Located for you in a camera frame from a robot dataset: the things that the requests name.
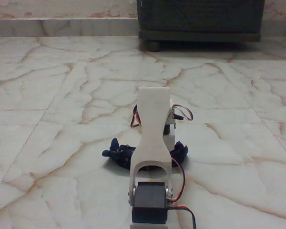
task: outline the marble floor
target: marble floor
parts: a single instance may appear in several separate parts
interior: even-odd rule
[[[176,139],[198,229],[286,229],[286,38],[152,53],[135,37],[0,38],[0,229],[129,228],[129,172],[102,151],[138,144],[141,85],[195,115]]]

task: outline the white bracket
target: white bracket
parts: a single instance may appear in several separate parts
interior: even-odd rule
[[[133,152],[130,166],[129,201],[133,206],[135,178],[144,166],[158,166],[167,174],[165,186],[172,188],[172,158],[163,141],[163,130],[170,112],[170,90],[167,87],[141,87],[138,92],[138,113],[142,138]]]

